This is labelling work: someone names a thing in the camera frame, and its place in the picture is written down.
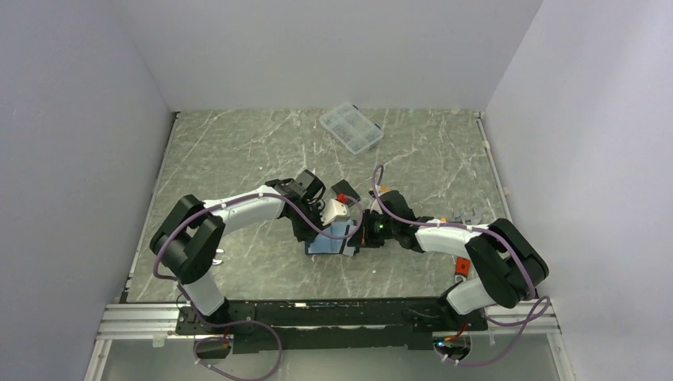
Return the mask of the blue leather card holder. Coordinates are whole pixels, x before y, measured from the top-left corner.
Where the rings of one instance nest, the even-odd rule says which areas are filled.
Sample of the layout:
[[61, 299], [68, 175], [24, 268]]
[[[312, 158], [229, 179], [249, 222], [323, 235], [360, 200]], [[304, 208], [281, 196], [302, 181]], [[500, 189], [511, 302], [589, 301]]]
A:
[[[324, 232], [333, 236], [342, 237], [346, 233], [349, 233], [355, 226], [355, 220], [335, 221], [325, 229]], [[346, 239], [335, 240], [322, 234], [318, 234], [313, 242], [305, 243], [305, 254], [307, 256], [342, 255], [352, 257], [359, 252], [359, 248], [348, 246]]]

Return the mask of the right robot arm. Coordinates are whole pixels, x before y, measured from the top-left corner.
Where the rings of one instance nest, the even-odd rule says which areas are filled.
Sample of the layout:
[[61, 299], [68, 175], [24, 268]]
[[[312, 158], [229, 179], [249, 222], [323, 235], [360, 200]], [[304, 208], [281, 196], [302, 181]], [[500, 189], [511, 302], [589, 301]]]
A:
[[459, 328], [469, 313], [483, 307], [514, 308], [534, 296], [549, 275], [536, 249], [506, 218], [486, 225], [446, 222], [416, 216], [396, 190], [370, 194], [372, 207], [349, 245], [379, 248], [395, 240], [413, 252], [443, 252], [471, 261], [476, 277], [449, 287], [440, 299], [437, 318], [446, 329]]

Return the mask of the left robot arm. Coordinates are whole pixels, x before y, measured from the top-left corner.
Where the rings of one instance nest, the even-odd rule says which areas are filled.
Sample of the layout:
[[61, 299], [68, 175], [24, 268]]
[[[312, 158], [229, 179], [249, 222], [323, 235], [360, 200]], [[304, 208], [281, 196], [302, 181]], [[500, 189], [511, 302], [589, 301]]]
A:
[[156, 266], [169, 270], [198, 311], [197, 323], [218, 333], [231, 322], [229, 300], [211, 274], [221, 239], [257, 222], [286, 218], [299, 242], [311, 242], [327, 226], [320, 203], [325, 184], [311, 171], [296, 178], [273, 179], [255, 190], [220, 200], [181, 197], [154, 233], [149, 247]]

